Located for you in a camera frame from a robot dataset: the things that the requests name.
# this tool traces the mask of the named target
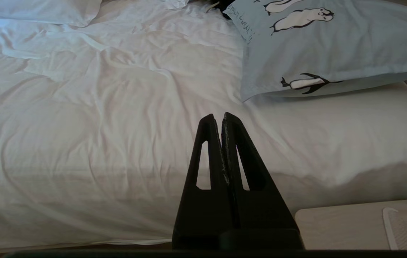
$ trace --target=penguin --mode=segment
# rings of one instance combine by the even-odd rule
[[[302,0],[282,0],[282,1],[275,1],[268,3],[267,5],[264,5],[266,12],[269,14],[272,13],[280,13],[286,8],[290,7],[291,5],[294,5],[297,2],[300,2]]]
[[[287,30],[291,28],[303,28],[310,25],[314,21],[331,21],[334,19],[334,13],[325,8],[316,8],[316,9],[304,9],[304,10],[295,10],[290,13],[286,18],[283,18],[277,21],[271,28],[274,28],[274,32]]]
[[[311,77],[311,79],[300,79],[300,80],[294,80],[290,83],[287,83],[285,78],[281,78],[281,84],[283,87],[291,87],[293,90],[302,90],[305,88],[309,88],[309,90],[305,93],[302,93],[303,95],[305,94],[310,94],[314,93],[315,91],[319,90],[321,87],[328,85],[330,83],[341,83],[343,81],[338,81],[338,82],[330,82],[326,80],[325,78],[322,78],[318,75],[312,75],[311,73],[301,73],[301,75],[306,75],[308,77]]]

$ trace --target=white bedsheet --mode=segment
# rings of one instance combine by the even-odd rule
[[[0,248],[167,241],[209,113],[243,121],[292,212],[407,198],[403,83],[242,104],[241,38],[203,10],[129,0],[86,28],[0,19]]]

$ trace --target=mattress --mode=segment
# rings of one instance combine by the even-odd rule
[[[404,83],[241,103],[243,42],[206,6],[105,2],[85,28],[0,19],[0,248],[170,241],[198,122],[226,111],[293,213],[407,198]]]

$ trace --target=light blue pillowcase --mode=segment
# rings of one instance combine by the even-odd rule
[[[407,80],[407,7],[382,0],[236,0],[241,98],[316,96]]]

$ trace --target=wrinkled sheet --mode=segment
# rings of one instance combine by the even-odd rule
[[[241,37],[205,6],[0,19],[0,248],[168,241],[209,113],[243,121],[292,212],[407,198],[407,86],[242,104]]]

